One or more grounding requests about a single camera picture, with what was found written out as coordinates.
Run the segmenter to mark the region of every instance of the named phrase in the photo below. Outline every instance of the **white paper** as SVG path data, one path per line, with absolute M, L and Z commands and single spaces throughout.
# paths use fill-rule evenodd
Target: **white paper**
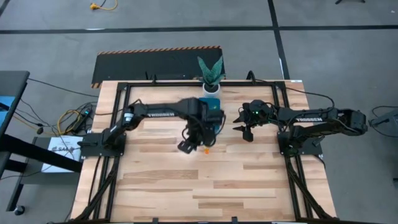
M 82 139 L 83 137 L 76 137 L 76 136 L 62 136 L 62 139 L 60 137 L 52 137 L 50 140 L 48 150 L 53 151 L 62 156 L 65 156 L 69 159 L 74 159 L 75 161 L 79 161 L 80 146 L 77 144 L 77 142 L 81 141 Z M 43 164 L 42 172 L 46 173 L 72 172 L 70 170 L 62 169 L 56 166 L 51 166 L 51 167 L 50 166 L 51 165 Z

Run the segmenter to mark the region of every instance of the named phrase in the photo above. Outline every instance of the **yellow cable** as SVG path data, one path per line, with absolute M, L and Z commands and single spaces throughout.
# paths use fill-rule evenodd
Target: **yellow cable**
M 58 128 L 58 133 L 59 133 L 59 135 L 61 135 L 61 134 L 66 134 L 66 133 L 70 132 L 70 131 L 73 129 L 73 127 L 75 126 L 75 125 L 73 125 L 73 126 L 70 127 L 68 130 L 65 130 L 65 131 L 61 132 L 61 127 L 60 127 L 61 124 L 60 124 L 60 122 L 61 122 L 61 120 L 62 120 L 62 118 L 63 118 L 64 116 L 66 116 L 66 115 L 68 115 L 68 114 L 70 114 L 70 113 L 75 113 L 75 114 L 77 114 L 77 121 L 76 121 L 76 122 L 79 122 L 79 120 L 80 120 L 80 113 L 79 113 L 77 110 L 68 110 L 68 111 L 65 112 L 63 115 L 61 115 L 60 119 L 58 119 L 57 128 Z
M 33 127 L 32 125 L 26 123 L 24 120 L 19 119 L 17 116 L 13 116 L 13 117 L 14 117 L 15 119 L 17 119 L 18 121 L 24 123 L 26 126 L 32 128 L 32 129 L 34 129 L 34 130 L 36 130 L 36 131 L 38 130 L 38 128 L 35 128 L 35 127 Z M 49 135 L 54 135 L 54 133 L 48 133 L 48 132 L 45 132 L 45 131 L 44 131 L 43 133 L 44 133 L 44 134 L 49 134 Z
M 117 6 L 118 6 L 118 0 L 114 0 L 114 6 L 112 8 L 105 8 L 105 7 L 99 6 L 99 5 L 95 4 L 95 3 L 91 3 L 90 9 L 91 10 L 102 9 L 102 10 L 110 11 L 110 10 L 116 9 Z

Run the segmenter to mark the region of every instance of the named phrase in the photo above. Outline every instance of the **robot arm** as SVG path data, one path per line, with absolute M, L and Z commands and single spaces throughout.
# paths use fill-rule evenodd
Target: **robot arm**
M 187 120 L 188 137 L 178 145 L 178 149 L 189 154 L 197 146 L 204 144 L 212 146 L 216 141 L 215 128 L 225 120 L 223 110 L 209 110 L 207 103 L 197 98 L 186 98 L 176 103 L 143 104 L 137 100 L 123 109 L 122 116 L 112 128 L 106 128 L 102 133 L 87 134 L 79 145 L 82 155 L 85 149 L 96 147 L 97 151 L 107 149 L 117 154 L 123 154 L 125 131 L 136 129 L 144 118 L 179 117 Z
M 322 122 L 309 127 L 292 126 L 289 131 L 288 142 L 292 147 L 300 148 L 308 138 L 317 138 L 330 134 L 342 133 L 348 136 L 364 134 L 366 116 L 359 111 L 351 109 L 339 110 L 336 108 L 318 110 L 292 110 L 254 100 L 251 103 L 243 103 L 243 110 L 239 112 L 239 118 L 234 123 L 244 122 L 246 126 L 234 128 L 243 132 L 243 139 L 253 141 L 251 128 L 263 124 L 278 125 L 281 132 L 285 132 L 288 126 L 301 122 Z

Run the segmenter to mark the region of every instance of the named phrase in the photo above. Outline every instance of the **plant pot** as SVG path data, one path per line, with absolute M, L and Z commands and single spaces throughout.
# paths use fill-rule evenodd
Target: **plant pot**
M 220 84 L 217 84 L 213 87 L 210 87 L 206 84 L 203 84 L 203 96 L 206 98 L 218 98 L 220 95 Z

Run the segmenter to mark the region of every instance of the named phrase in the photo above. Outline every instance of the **wooden table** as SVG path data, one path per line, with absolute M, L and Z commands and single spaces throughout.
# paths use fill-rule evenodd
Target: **wooden table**
M 112 112 L 116 86 L 114 81 L 103 82 L 96 113 Z M 301 82 L 286 81 L 286 86 L 304 90 Z M 308 109 L 304 94 L 291 90 L 287 93 L 292 109 Z M 201 87 L 133 87 L 130 103 L 138 98 L 143 103 L 170 103 L 191 96 L 201 97 Z M 232 130 L 237 126 L 233 120 L 238 117 L 238 108 L 255 99 L 273 102 L 271 88 L 222 87 L 221 108 L 226 113 L 226 124 L 209 154 L 202 147 L 191 154 L 177 149 L 186 124 L 178 118 L 144 119 L 137 129 L 127 132 L 111 221 L 150 222 L 153 217 L 163 222 L 230 221 L 233 216 L 240 221 L 294 220 L 285 162 L 276 138 L 277 126 L 253 129 L 254 141 L 250 143 L 242 139 L 241 132 Z M 108 128 L 110 119 L 111 115 L 95 116 L 93 131 Z M 335 216 L 322 163 L 314 156 L 302 156 L 302 160 L 309 191 L 326 212 Z M 72 218 L 88 203 L 96 161 L 95 157 L 84 161 Z M 298 189 L 297 192 L 304 217 L 302 195 Z M 105 192 L 99 217 L 104 217 L 107 196 Z

